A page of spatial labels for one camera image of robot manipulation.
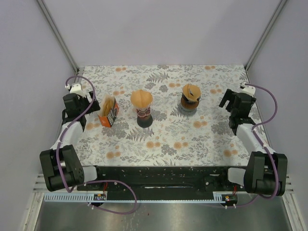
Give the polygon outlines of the orange coffee filter box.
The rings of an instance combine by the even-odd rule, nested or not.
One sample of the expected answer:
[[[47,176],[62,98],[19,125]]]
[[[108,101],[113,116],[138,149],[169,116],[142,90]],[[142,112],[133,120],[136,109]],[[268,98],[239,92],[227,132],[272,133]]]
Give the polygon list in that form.
[[[119,113],[119,106],[114,96],[105,95],[100,104],[98,119],[103,127],[111,128]]]

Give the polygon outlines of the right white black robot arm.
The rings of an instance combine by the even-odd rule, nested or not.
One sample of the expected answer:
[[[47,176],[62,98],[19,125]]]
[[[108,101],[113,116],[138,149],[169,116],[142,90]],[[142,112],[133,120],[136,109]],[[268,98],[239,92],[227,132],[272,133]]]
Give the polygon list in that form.
[[[230,113],[229,127],[250,153],[245,169],[230,167],[219,178],[222,189],[231,190],[236,184],[247,193],[272,198],[285,192],[287,164],[286,155],[275,152],[259,136],[256,124],[249,116],[256,99],[255,87],[247,86],[241,92],[226,90],[219,106]]]

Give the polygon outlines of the clear glass server pitcher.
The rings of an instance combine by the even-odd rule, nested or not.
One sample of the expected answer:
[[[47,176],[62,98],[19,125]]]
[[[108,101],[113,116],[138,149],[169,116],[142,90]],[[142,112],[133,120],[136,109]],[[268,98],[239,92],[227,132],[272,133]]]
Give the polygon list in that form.
[[[178,106],[178,110],[181,114],[184,114],[184,115],[187,115],[187,116],[191,116],[191,115],[194,115],[197,111],[197,108],[194,108],[194,109],[188,109],[188,108],[185,108],[182,106],[182,104],[180,103],[179,106]]]

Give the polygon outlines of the clear glass cup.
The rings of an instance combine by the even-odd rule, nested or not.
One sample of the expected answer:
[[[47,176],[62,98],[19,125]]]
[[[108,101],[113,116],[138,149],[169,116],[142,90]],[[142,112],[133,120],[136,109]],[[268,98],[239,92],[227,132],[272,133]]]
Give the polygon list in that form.
[[[136,108],[136,113],[138,118],[147,118],[151,115],[151,107]]]

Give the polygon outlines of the brown paper coffee filter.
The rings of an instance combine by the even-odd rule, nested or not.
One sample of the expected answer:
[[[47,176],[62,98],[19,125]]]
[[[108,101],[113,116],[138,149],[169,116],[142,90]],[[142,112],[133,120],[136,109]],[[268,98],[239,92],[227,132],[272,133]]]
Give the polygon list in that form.
[[[182,94],[190,102],[198,102],[201,97],[201,90],[198,86],[186,84],[182,89]]]

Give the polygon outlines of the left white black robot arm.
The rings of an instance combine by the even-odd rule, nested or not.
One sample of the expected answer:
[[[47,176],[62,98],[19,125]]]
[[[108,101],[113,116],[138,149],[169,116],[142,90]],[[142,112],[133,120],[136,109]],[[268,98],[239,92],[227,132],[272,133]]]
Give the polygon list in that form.
[[[94,93],[90,92],[91,101],[86,96],[69,93],[63,97],[65,109],[62,111],[62,128],[55,144],[39,155],[43,177],[50,192],[72,188],[84,183],[99,190],[104,185],[104,178],[97,174],[95,166],[83,167],[74,146],[86,126],[86,114],[100,110]]]

